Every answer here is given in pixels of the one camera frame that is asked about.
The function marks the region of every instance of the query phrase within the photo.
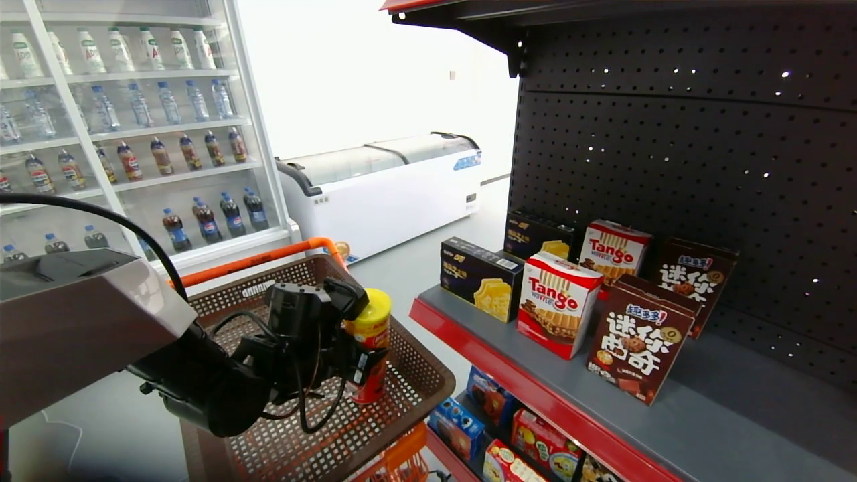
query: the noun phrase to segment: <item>white drink bottle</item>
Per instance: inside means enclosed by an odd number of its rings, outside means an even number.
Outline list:
[[[30,48],[30,41],[20,30],[12,31],[12,48],[15,50],[15,59],[21,66],[25,79],[45,76],[45,73],[42,72],[42,66],[39,64],[39,58]]]
[[[177,28],[173,28],[170,30],[170,37],[172,43],[172,52],[176,54],[176,60],[178,61],[179,69],[193,69],[194,61],[190,58],[190,51],[188,50],[188,42],[185,41],[182,36],[182,32]]]
[[[140,42],[143,48],[146,49],[146,58],[154,70],[164,69],[164,59],[161,58],[158,41],[152,36],[149,27],[140,27]]]
[[[51,39],[51,48],[54,51],[57,62],[59,62],[59,66],[63,69],[63,73],[65,75],[73,75],[74,72],[71,71],[71,64],[69,63],[69,53],[65,51],[65,47],[60,43],[57,35],[49,28],[48,39]]]
[[[117,27],[110,27],[110,47],[113,49],[113,57],[116,59],[116,66],[122,72],[134,72],[134,60],[131,59],[131,52],[128,50],[128,44],[125,38],[119,33]]]
[[[93,36],[84,27],[77,29],[77,39],[81,44],[83,59],[87,62],[90,74],[106,74],[105,61],[101,59],[99,47],[95,45]]]
[[[202,32],[202,27],[194,27],[194,44],[196,55],[200,58],[200,68],[217,69],[217,65],[214,64],[212,47],[208,44],[208,39],[206,39],[206,35]]]

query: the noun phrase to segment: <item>black pegboard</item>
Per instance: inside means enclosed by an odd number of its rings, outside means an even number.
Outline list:
[[[857,389],[855,12],[532,27],[510,208],[739,249],[707,330]]]

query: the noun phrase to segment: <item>chest freezer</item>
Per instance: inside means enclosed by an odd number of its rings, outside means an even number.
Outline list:
[[[276,164],[303,236],[332,239],[348,263],[479,209],[482,151],[467,136],[433,132]]]

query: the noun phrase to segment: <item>yellow can lid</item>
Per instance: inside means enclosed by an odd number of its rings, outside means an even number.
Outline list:
[[[393,301],[390,299],[390,295],[374,288],[366,288],[366,294],[369,296],[369,304],[354,320],[355,323],[374,325],[390,316],[390,311],[393,309]]]

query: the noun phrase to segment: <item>brown plastic basket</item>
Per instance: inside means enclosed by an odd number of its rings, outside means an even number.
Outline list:
[[[274,282],[318,285],[326,277],[356,283],[332,257],[306,258],[252,278],[221,286],[192,297],[200,323],[210,327],[236,310],[252,310],[267,319],[262,301]],[[215,340],[235,349],[241,337],[256,326],[239,317]],[[452,373],[396,320],[390,320],[390,356],[385,394],[370,405],[343,399],[325,427],[308,435],[298,417],[260,419],[239,437],[216,438],[182,422],[184,450],[190,479],[199,480],[343,480],[395,442],[446,399],[455,386]],[[324,400],[307,400],[307,418],[316,423],[333,402],[338,379],[323,383]],[[287,413],[295,402],[267,411]]]

